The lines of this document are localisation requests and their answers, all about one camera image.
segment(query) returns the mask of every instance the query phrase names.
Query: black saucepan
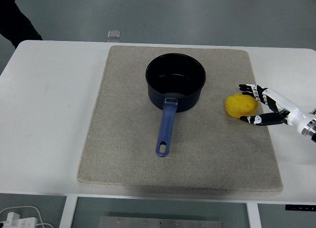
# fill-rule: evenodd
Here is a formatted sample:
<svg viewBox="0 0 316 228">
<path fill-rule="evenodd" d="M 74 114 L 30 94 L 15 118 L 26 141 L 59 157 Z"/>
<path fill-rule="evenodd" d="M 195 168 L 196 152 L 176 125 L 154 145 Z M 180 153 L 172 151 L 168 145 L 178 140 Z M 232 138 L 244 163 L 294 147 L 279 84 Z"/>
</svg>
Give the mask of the black saucepan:
<svg viewBox="0 0 316 228">
<path fill-rule="evenodd" d="M 185 54 L 164 54 L 147 66 L 149 98 L 163 110 L 156 145 L 158 156 L 169 154 L 175 113 L 187 111 L 197 103 L 205 80 L 203 66 Z"/>
</svg>

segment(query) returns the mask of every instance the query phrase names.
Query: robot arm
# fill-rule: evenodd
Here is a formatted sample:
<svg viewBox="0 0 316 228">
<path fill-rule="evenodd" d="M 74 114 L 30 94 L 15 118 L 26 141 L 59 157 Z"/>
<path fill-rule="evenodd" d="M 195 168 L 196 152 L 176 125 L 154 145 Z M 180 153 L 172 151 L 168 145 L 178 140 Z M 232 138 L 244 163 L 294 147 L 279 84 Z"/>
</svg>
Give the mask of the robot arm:
<svg viewBox="0 0 316 228">
<path fill-rule="evenodd" d="M 240 120 L 259 126 L 273 124 L 294 125 L 297 131 L 303 135 L 310 135 L 316 142 L 316 111 L 303 113 L 297 105 L 276 91 L 262 88 L 259 85 L 240 84 L 239 89 L 243 95 L 254 97 L 257 101 L 267 105 L 273 113 L 255 116 L 242 116 Z"/>
</svg>

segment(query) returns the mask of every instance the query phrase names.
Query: felt mat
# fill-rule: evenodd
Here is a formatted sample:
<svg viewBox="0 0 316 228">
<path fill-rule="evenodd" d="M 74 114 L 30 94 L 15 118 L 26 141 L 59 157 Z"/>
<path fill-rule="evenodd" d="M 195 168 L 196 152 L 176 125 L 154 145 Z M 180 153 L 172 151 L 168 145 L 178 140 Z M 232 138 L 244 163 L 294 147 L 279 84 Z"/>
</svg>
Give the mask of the felt mat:
<svg viewBox="0 0 316 228">
<path fill-rule="evenodd" d="M 177 113 L 170 153 L 155 153 L 162 111 L 148 97 L 145 71 L 165 53 L 205 68 L 198 103 Z M 227 115 L 238 85 L 255 83 L 248 53 L 233 49 L 113 46 L 78 171 L 82 183 L 159 191 L 277 193 L 282 182 L 267 127 Z"/>
</svg>

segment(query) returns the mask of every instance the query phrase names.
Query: blue handle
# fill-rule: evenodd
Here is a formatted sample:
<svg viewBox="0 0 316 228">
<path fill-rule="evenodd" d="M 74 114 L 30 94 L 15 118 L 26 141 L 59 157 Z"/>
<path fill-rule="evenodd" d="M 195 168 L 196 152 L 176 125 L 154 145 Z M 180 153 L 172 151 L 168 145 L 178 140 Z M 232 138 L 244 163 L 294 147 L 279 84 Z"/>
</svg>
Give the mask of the blue handle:
<svg viewBox="0 0 316 228">
<path fill-rule="evenodd" d="M 178 101 L 166 98 L 162 107 L 162 118 L 156 145 L 156 154 L 165 157 L 169 154 L 174 117 L 178 109 Z"/>
</svg>

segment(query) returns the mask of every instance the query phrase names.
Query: yellow sponge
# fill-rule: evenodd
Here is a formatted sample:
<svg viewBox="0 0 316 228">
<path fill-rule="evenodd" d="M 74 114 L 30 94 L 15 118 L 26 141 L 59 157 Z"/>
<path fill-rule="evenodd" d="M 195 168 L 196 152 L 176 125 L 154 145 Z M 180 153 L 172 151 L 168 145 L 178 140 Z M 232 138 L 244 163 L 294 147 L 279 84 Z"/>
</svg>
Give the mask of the yellow sponge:
<svg viewBox="0 0 316 228">
<path fill-rule="evenodd" d="M 252 116 L 258 110 L 258 102 L 251 96 L 236 94 L 226 99 L 225 109 L 231 117 Z"/>
</svg>

